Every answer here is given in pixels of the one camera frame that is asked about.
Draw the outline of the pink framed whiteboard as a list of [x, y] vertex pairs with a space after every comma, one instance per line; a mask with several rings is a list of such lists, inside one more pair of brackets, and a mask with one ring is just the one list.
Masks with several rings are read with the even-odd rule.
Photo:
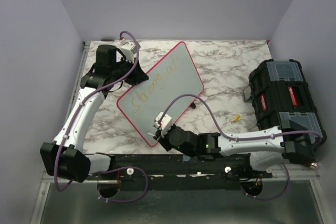
[[129, 88], [117, 99], [117, 107], [148, 146], [157, 141], [154, 119], [181, 94], [200, 95], [204, 84], [185, 42], [178, 42], [147, 73], [149, 80]]

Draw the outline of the yellow marker cap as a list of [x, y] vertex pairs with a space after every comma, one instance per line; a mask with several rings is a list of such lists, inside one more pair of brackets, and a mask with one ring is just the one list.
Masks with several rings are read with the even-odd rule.
[[235, 118], [234, 118], [234, 122], [237, 122], [240, 118], [240, 115], [236, 115]]

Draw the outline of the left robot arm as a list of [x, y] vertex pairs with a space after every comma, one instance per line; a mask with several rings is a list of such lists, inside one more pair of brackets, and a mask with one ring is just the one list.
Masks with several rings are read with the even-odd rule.
[[96, 61], [81, 78], [78, 97], [64, 126], [50, 143], [43, 143], [40, 155], [48, 175], [82, 183], [88, 175], [99, 173], [104, 179], [116, 175], [108, 155], [86, 156], [83, 144], [94, 115], [115, 84], [131, 86], [149, 79], [139, 64], [140, 45], [129, 41], [120, 47], [100, 45]]

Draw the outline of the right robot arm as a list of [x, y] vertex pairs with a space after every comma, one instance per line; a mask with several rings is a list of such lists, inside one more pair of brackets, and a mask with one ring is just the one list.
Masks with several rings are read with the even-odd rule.
[[260, 171], [288, 160], [292, 164], [310, 165], [316, 162], [312, 131], [286, 120], [285, 126], [246, 133], [200, 133], [186, 131], [173, 123], [162, 112], [154, 119], [154, 139], [166, 150], [175, 149], [199, 160], [214, 161], [236, 154], [249, 154], [241, 165], [242, 173], [249, 178]]

